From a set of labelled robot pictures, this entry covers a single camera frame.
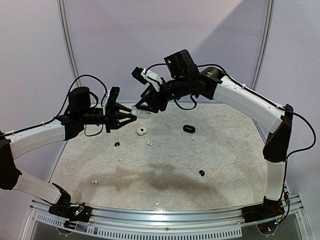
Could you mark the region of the white oval charging case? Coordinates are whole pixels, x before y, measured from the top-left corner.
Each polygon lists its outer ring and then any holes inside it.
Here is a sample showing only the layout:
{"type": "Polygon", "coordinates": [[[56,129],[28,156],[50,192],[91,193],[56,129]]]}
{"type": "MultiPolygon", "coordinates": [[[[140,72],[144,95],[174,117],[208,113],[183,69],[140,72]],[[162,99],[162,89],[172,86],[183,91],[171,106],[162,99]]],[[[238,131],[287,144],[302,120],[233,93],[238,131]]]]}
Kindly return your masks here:
{"type": "Polygon", "coordinates": [[[131,114],[137,119],[149,119],[152,115],[149,111],[138,109],[135,105],[131,106],[131,114]]]}

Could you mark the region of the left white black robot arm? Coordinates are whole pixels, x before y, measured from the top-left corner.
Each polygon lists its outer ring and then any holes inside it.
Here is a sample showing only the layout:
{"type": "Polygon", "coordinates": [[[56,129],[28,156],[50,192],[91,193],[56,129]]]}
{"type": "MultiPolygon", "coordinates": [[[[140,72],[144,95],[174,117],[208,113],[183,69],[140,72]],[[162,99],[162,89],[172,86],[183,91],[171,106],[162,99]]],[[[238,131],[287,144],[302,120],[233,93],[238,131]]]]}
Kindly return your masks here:
{"type": "Polygon", "coordinates": [[[85,130],[87,125],[101,125],[106,132],[118,130],[136,121],[131,109],[116,102],[120,93],[119,87],[112,87],[106,92],[101,107],[91,105],[91,92],[82,86],[68,93],[68,106],[63,115],[50,123],[0,135],[0,188],[27,193],[50,204],[63,216],[74,213],[70,195],[53,183],[47,183],[29,173],[19,170],[14,160],[22,155],[49,144],[68,141],[85,130]]]}

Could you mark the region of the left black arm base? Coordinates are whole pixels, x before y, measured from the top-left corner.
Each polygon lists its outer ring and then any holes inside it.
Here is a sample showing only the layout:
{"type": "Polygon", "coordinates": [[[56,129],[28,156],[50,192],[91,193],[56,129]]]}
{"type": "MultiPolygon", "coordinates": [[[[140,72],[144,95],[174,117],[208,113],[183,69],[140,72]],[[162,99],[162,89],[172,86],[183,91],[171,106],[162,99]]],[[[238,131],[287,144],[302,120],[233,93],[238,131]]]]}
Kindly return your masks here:
{"type": "Polygon", "coordinates": [[[66,218],[70,222],[88,223],[93,208],[83,203],[53,204],[48,212],[52,215],[66,218]]]}

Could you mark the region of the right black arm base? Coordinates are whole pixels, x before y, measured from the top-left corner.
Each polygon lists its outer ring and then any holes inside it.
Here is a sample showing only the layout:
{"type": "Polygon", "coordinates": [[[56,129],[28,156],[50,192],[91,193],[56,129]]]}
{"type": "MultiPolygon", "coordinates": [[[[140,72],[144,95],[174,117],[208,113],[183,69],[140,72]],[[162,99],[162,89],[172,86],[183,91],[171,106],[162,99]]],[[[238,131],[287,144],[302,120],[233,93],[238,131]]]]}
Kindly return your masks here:
{"type": "Polygon", "coordinates": [[[263,199],[263,203],[249,205],[241,208],[241,216],[245,223],[267,220],[284,214],[282,201],[263,199]]]}

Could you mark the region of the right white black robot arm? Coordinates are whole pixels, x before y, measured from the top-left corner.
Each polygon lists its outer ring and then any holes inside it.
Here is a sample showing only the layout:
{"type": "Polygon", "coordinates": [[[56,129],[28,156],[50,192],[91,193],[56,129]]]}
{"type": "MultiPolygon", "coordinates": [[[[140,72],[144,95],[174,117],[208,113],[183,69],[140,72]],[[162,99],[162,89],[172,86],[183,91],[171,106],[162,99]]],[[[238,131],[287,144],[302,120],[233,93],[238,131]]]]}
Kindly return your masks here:
{"type": "Polygon", "coordinates": [[[150,67],[136,67],[131,75],[148,88],[141,94],[135,108],[152,113],[166,110],[168,102],[190,96],[191,100],[203,96],[226,104],[252,118],[267,131],[262,150],[267,163],[267,185],[258,213],[269,218],[278,210],[286,175],[285,162],[289,148],[293,108],[280,106],[233,79],[217,64],[197,65],[188,50],[183,49],[164,58],[171,80],[165,81],[150,67]]]}

